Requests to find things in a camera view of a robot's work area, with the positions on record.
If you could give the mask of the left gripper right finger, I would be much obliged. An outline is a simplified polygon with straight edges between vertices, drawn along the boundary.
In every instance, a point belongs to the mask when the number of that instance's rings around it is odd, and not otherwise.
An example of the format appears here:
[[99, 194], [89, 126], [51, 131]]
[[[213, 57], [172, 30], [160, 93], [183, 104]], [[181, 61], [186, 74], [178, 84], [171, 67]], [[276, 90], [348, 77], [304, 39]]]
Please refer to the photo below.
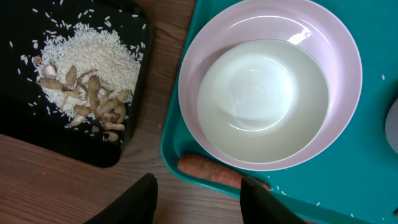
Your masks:
[[244, 176], [241, 181], [240, 207], [244, 224], [307, 223], [249, 176]]

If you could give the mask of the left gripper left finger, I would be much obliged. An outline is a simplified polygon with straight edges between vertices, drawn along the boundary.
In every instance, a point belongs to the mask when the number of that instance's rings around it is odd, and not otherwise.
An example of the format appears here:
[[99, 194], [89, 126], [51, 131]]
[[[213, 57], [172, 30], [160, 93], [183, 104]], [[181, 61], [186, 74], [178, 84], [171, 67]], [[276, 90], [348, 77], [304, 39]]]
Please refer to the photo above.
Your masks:
[[157, 200], [157, 179], [154, 174], [146, 173], [85, 224], [152, 224]]

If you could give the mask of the cream bowl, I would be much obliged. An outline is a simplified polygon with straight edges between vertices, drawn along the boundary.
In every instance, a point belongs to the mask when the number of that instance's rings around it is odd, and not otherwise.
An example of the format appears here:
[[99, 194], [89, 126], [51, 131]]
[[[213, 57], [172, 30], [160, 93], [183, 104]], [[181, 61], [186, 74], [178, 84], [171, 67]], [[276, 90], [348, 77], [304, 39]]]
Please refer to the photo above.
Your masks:
[[281, 40], [255, 40], [220, 56], [198, 92], [206, 138], [242, 162], [278, 162], [307, 147], [322, 130], [330, 89], [321, 65]]

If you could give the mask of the small pink bowl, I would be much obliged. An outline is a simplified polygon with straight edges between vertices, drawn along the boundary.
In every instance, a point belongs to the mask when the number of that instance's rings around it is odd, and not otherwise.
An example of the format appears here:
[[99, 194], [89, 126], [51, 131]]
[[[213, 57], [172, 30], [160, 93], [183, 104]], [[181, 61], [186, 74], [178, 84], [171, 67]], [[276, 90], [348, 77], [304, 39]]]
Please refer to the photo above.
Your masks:
[[395, 100], [386, 116], [385, 135], [390, 147], [398, 153], [398, 100]]

